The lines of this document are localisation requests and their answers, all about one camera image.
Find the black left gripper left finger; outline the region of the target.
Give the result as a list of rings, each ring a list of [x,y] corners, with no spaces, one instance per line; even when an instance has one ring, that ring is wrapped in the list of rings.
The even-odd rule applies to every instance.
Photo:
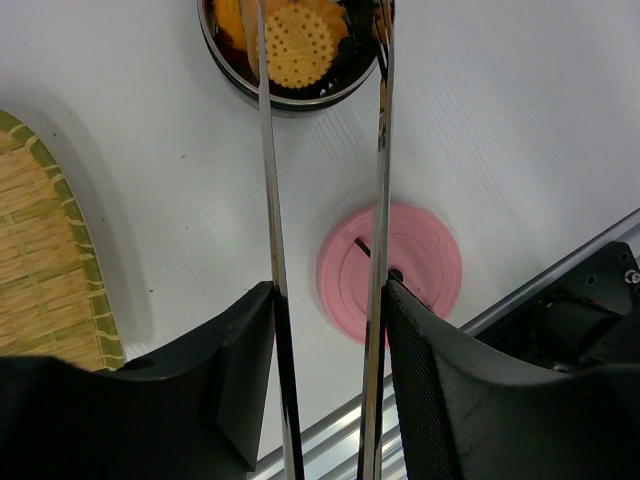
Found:
[[[115,371],[1,360],[5,479],[243,479],[257,463],[272,285]]]

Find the dark chocolate leaf cookie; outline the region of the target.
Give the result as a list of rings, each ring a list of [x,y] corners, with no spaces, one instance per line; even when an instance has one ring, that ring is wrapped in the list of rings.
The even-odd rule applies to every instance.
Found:
[[[347,25],[347,36],[339,41],[336,63],[340,68],[351,65],[368,66],[377,61],[378,43],[374,23],[378,1],[338,1],[345,9],[343,19]]]

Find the orange flower cookie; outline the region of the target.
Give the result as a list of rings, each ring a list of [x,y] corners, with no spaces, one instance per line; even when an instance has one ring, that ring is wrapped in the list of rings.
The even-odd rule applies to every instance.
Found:
[[[266,37],[336,49],[349,36],[345,16],[346,9],[335,1],[268,1]]]

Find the steel lunch box bowl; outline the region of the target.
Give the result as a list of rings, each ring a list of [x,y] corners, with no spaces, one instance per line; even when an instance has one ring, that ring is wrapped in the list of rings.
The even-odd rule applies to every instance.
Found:
[[[214,3],[197,1],[195,5],[201,35],[210,57],[232,91],[251,106],[257,107],[258,81],[246,57],[232,49],[227,37],[218,29],[214,20]],[[299,117],[330,108],[353,94],[377,66],[371,44],[363,43],[358,38],[344,40],[329,71],[316,84],[302,89],[287,89],[272,83],[272,111],[281,117]]]

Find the pink round lid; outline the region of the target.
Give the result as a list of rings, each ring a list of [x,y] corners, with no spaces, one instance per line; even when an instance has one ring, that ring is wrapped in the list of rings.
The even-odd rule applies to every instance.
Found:
[[[316,264],[320,301],[334,326],[362,345],[366,336],[369,257],[356,244],[372,242],[373,209],[345,217],[326,238]],[[461,289],[462,259],[449,229],[431,212],[391,205],[389,267],[422,303],[446,318]]]

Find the orange fish cookie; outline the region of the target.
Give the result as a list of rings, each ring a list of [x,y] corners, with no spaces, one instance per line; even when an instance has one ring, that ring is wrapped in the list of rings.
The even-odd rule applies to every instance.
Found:
[[[247,51],[247,39],[238,0],[215,0],[214,19],[219,28],[230,38],[232,46]]]

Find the round yellow cracker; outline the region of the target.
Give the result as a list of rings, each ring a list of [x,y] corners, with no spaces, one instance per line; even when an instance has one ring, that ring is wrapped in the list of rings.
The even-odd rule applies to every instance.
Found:
[[[289,3],[267,16],[265,42],[268,77],[287,89],[314,85],[335,58],[328,24],[301,3]]]

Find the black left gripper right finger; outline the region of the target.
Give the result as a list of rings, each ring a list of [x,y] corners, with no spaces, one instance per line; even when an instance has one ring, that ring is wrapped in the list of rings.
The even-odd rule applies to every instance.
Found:
[[[639,369],[559,373],[432,313],[404,286],[384,315],[411,479],[635,479]]]

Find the green bamboo tray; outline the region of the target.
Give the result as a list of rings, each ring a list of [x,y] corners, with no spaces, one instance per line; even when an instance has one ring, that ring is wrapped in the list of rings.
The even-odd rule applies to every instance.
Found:
[[[1,353],[89,371],[125,362],[93,242],[63,171],[1,114]]]

